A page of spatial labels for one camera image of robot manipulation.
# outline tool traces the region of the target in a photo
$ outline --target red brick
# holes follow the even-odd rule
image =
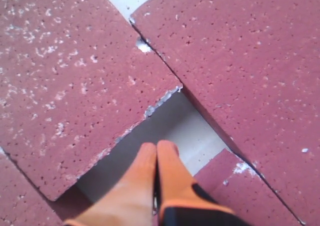
[[[0,144],[56,200],[180,82],[108,0],[0,7]]]
[[[214,129],[308,225],[320,221],[319,8],[150,0],[133,15]]]
[[[61,225],[62,222],[0,148],[0,225]]]
[[[300,225],[255,171],[226,149],[195,178],[215,200],[252,225]]]

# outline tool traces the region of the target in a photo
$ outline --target crack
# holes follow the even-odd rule
[[[188,87],[183,83],[183,81],[180,79],[180,77],[175,73],[175,71],[169,66],[169,64],[166,62],[164,56],[163,56],[156,48],[154,48],[154,47],[150,44],[150,41],[142,34],[142,32],[141,32],[141,31],[138,29],[138,27],[135,25],[136,22],[135,22],[135,20],[134,20],[133,18],[130,18],[130,19],[129,19],[129,22],[130,22],[132,28],[139,34],[141,41],[143,41],[146,45],[148,45],[148,46],[151,48],[151,50],[154,51],[154,52],[158,55],[158,57],[163,61],[163,63],[169,68],[169,70],[171,71],[171,73],[174,74],[174,75],[179,79],[179,81],[180,81],[180,82],[182,83],[182,85],[183,85],[183,89],[185,89],[185,90],[183,90],[183,91],[188,91],[188,93],[185,93],[186,97],[192,102],[192,99],[190,98],[191,95],[188,95],[188,94],[192,94],[192,93],[189,91]],[[202,115],[202,117],[203,117],[204,119],[207,118],[205,115],[202,114],[201,110],[198,110],[198,111],[200,112],[200,114]],[[305,226],[307,223],[304,222],[304,221],[302,221],[302,220],[294,213],[294,211],[293,211],[293,210],[286,204],[286,202],[280,197],[280,195],[277,193],[277,191],[268,183],[268,181],[267,181],[266,178],[263,176],[263,174],[260,173],[260,172],[256,169],[256,167],[254,167],[254,165],[253,165],[252,163],[250,163],[250,162],[246,159],[246,157],[245,157],[245,156],[242,154],[242,152],[238,149],[238,147],[235,145],[235,143],[232,142],[232,144],[235,145],[234,148],[236,148],[236,150],[233,150],[233,147],[230,146],[230,144],[229,144],[230,141],[232,141],[232,140],[227,140],[227,142],[226,142],[225,140],[223,140],[223,141],[226,143],[227,147],[231,150],[232,153],[234,153],[236,156],[238,156],[240,159],[242,159],[245,163],[247,163],[247,164],[249,165],[249,167],[250,167],[254,172],[256,172],[256,174],[259,176],[259,178],[260,178],[260,179],[267,185],[267,187],[274,193],[274,195],[278,198],[278,200],[280,200],[280,202],[283,204],[283,206],[293,215],[293,217],[295,217],[295,219],[299,222],[299,224],[301,224],[302,226]]]

